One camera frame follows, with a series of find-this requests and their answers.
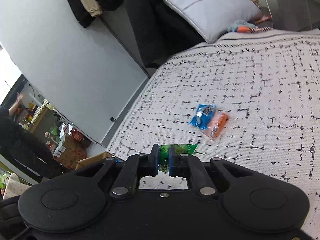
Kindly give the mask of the green snack packet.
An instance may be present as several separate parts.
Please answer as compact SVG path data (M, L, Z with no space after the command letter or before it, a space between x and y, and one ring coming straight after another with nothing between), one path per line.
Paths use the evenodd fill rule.
M179 161L179 157L194 155L197 144L169 144L161 145L158 153L158 170L172 172Z

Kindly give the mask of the open cardboard box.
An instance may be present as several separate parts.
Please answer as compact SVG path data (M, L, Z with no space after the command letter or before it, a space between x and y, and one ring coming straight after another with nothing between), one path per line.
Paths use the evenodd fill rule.
M114 155L108 153L108 152L103 152L101 154L97 154L97 155L94 155L94 156L91 156L91 157L88 157L86 159L82 159L80 161L78 161L78 163L76 164L76 167L75 169L78 170L80 168L83 168L85 166L88 166L92 163L96 163L96 162L99 162L103 159L106 159L106 158L114 158L116 160L116 162L123 162L123 160L119 159L119 158L116 158Z

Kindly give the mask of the orange clear snack packet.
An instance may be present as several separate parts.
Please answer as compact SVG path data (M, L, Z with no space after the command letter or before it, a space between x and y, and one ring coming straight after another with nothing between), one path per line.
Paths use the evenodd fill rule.
M227 114L217 111L208 123L207 128L202 131L202 134L211 140L215 140L223 130L227 120Z

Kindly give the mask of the blue snack packet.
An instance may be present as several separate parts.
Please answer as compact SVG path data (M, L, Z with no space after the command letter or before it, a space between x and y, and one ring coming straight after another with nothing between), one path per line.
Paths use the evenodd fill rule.
M195 115L190 120L189 124L198 127L199 129L206 129L209 122L212 120L216 111L215 104L198 105Z

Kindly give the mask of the brown printed cardboard carton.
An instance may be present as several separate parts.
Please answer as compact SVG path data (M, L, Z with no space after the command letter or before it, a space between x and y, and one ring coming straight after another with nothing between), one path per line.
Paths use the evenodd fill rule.
M85 146L64 135L53 153L53 159L69 170L75 170L79 161L87 158Z

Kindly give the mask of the white patterned bed cover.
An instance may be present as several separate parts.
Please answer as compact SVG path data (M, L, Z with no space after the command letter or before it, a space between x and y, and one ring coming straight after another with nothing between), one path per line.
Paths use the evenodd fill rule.
M228 120L215 140L189 124L198 105ZM303 230L319 239L319 30L228 33L157 69L107 146L120 159L154 144L197 144L220 157L302 189Z

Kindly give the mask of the person in black clothes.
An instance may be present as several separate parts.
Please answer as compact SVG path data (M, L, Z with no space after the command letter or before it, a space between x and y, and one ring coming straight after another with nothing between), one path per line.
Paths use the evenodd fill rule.
M58 177L63 174L63 167L53 159L46 144L12 119L22 99L23 95L17 94L9 109L1 107L1 155L45 178Z

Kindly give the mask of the black clothes pile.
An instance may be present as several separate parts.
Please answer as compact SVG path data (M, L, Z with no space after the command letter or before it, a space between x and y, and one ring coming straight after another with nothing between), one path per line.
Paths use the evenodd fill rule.
M172 55L204 41L163 0L126 0L125 8L146 68L158 68Z

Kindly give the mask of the grey door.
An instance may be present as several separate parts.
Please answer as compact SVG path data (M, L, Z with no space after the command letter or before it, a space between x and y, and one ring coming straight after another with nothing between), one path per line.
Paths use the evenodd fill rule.
M125 9L125 1L115 11L104 11L100 19L114 35L117 41L123 46L126 52L132 57L136 64L139 65L147 77L152 77L156 69L144 67L132 26Z

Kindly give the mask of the white grey pillow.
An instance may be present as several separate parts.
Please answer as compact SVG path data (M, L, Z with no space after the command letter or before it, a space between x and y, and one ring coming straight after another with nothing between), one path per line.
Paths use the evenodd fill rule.
M251 0L163 0L207 42L215 42L239 20L252 22L263 13Z

